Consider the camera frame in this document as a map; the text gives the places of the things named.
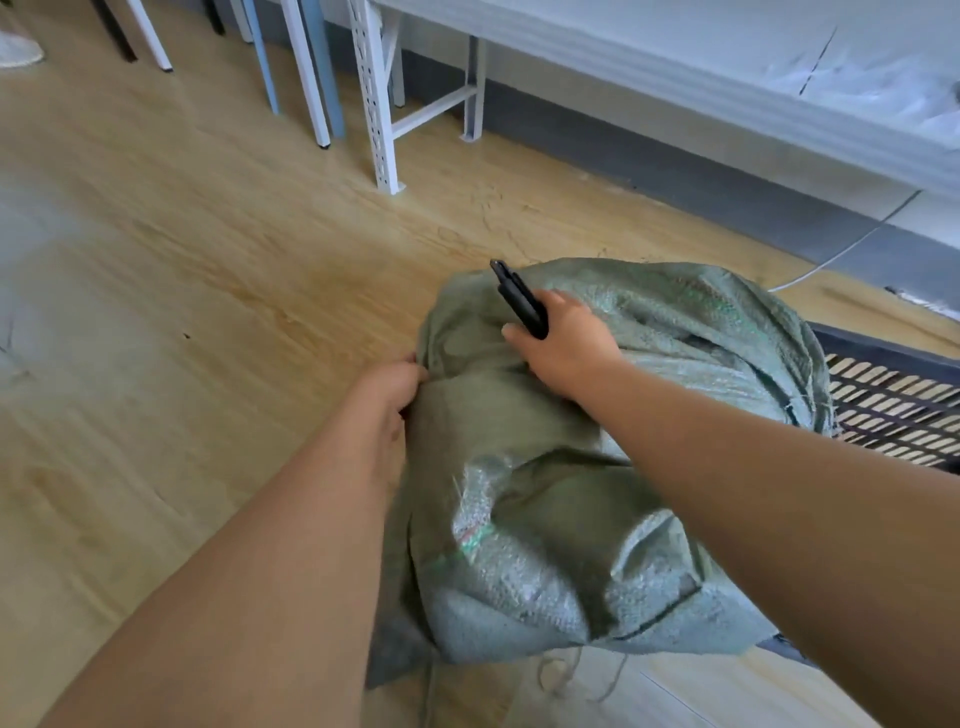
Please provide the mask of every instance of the hand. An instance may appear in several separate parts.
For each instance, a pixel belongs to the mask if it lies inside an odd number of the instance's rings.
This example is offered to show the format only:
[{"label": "hand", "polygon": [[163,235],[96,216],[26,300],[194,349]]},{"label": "hand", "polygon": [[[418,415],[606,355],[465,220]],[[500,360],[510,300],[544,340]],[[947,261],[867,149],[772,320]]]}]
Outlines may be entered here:
[{"label": "hand", "polygon": [[562,291],[534,291],[546,307],[550,333],[542,341],[517,324],[503,337],[551,390],[576,400],[576,387],[604,366],[624,361],[613,335],[585,303]]},{"label": "hand", "polygon": [[376,479],[388,486],[396,485],[404,459],[400,410],[413,401],[426,379],[426,370],[413,354],[374,364],[357,378],[341,405],[343,416],[350,420],[370,422],[373,417]]}]

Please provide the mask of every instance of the black plastic crate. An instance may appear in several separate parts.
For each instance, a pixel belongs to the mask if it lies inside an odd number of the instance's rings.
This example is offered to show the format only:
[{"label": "black plastic crate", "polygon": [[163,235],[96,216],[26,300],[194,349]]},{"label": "black plastic crate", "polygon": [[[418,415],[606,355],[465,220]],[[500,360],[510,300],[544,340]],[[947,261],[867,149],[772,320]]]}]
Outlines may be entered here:
[{"label": "black plastic crate", "polygon": [[830,366],[837,437],[917,465],[960,469],[960,361],[811,324]]}]

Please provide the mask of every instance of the right hand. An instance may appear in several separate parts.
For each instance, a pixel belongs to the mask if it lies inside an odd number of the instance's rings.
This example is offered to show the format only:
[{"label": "right hand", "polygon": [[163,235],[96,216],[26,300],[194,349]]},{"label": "right hand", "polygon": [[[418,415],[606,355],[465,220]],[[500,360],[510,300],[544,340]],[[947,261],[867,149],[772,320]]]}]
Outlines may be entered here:
[{"label": "right hand", "polygon": [[507,324],[503,337],[540,381],[576,400],[579,383],[625,359],[607,325],[585,303],[563,291],[536,290],[534,295],[546,307],[547,337],[541,341],[517,324]]}]

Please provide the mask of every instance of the forearm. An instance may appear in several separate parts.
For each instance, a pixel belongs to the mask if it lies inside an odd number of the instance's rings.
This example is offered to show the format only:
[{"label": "forearm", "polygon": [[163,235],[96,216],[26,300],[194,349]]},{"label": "forearm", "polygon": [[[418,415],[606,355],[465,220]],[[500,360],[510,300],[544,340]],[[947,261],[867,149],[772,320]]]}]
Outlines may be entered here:
[{"label": "forearm", "polygon": [[381,426],[341,406],[143,603],[43,726],[355,722],[388,497]]},{"label": "forearm", "polygon": [[931,723],[956,724],[955,478],[763,420],[626,362],[578,386],[575,399],[736,583],[854,697],[891,723],[929,711]]}]

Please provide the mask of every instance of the wooden floor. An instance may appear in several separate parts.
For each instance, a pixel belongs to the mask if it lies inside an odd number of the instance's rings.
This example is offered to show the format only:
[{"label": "wooden floor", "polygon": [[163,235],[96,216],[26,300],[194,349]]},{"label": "wooden floor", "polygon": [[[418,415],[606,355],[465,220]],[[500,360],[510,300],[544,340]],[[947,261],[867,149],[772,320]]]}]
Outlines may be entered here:
[{"label": "wooden floor", "polygon": [[[399,142],[408,187],[385,197],[355,80],[341,79],[348,141],[321,151],[281,49],[274,117],[253,49],[200,15],[150,6],[165,75],[137,37],[141,62],[122,62],[86,3],[18,6],[48,61],[0,75],[5,728],[37,721],[359,366],[411,346],[450,274],[607,255],[773,284],[807,265],[495,136],[464,144],[449,117]],[[960,356],[957,325],[854,280],[824,273],[783,297]],[[369,696],[366,722],[415,725],[420,688]],[[446,669],[435,724],[496,726],[538,690],[525,664]],[[614,696],[634,706],[621,725],[871,724],[819,672],[760,651],[634,658]]]}]

